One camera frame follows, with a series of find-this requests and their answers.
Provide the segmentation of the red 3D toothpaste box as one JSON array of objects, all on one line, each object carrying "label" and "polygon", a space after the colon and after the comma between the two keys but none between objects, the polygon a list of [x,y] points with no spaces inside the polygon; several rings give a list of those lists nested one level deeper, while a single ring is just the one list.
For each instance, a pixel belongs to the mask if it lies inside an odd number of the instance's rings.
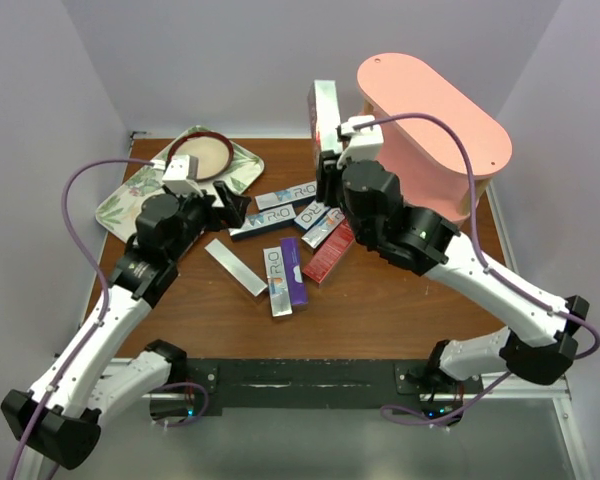
[{"label": "red 3D toothpaste box", "polygon": [[315,163],[323,152],[340,151],[337,128],[341,124],[336,82],[314,80],[307,97]]}]

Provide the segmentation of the plain silver toothpaste box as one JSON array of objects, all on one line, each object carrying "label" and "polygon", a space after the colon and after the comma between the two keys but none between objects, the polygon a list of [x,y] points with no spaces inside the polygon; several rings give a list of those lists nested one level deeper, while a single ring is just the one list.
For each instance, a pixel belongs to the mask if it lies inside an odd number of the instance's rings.
[{"label": "plain silver toothpaste box", "polygon": [[267,284],[219,239],[209,242],[205,251],[252,297],[260,297],[267,291]]}]

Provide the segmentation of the purple toothpaste box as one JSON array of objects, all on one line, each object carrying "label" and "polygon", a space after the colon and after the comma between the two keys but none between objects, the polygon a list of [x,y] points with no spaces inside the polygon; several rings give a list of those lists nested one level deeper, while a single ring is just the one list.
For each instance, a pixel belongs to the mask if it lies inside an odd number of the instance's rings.
[{"label": "purple toothpaste box", "polygon": [[309,303],[308,292],[301,271],[301,256],[299,243],[296,237],[287,237],[280,240],[282,257],[293,309],[306,308]]}]

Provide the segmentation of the dark red toothpaste box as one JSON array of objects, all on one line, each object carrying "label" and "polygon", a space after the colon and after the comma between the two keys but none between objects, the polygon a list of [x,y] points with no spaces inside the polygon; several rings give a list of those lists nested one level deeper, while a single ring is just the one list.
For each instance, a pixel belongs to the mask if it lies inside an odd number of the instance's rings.
[{"label": "dark red toothpaste box", "polygon": [[354,243],[354,233],[344,220],[303,267],[303,275],[316,285],[322,285]]}]

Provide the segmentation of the silver R&O box front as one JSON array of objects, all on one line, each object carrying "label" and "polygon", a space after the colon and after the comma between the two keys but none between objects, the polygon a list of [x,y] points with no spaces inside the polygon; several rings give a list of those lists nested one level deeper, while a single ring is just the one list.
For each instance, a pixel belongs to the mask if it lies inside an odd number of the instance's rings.
[{"label": "silver R&O box front", "polygon": [[263,256],[272,317],[291,315],[292,306],[282,249],[280,247],[265,248]]}]

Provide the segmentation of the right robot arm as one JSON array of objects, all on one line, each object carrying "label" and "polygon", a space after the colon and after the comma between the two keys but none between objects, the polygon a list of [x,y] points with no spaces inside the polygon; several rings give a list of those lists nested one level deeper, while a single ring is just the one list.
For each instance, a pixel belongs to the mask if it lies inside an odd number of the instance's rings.
[{"label": "right robot arm", "polygon": [[429,356],[423,381],[439,393],[485,373],[509,372],[550,385],[574,363],[578,321],[589,305],[562,298],[489,259],[469,236],[437,212],[407,204],[397,176],[376,161],[343,168],[320,156],[317,197],[344,213],[357,243],[389,264],[461,293],[503,323],[489,335],[442,340]]}]

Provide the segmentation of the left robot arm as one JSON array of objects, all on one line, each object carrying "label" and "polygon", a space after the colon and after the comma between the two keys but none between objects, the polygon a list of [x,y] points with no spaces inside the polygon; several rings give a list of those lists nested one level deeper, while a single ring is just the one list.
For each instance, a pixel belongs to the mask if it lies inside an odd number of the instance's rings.
[{"label": "left robot arm", "polygon": [[103,428],[136,399],[185,385],[185,352],[162,340],[117,374],[103,373],[176,280],[179,260],[200,235],[243,225],[250,198],[222,181],[213,186],[212,194],[165,190],[144,201],[135,233],[76,336],[28,390],[11,390],[2,401],[18,454],[30,448],[72,470],[94,450]]}]

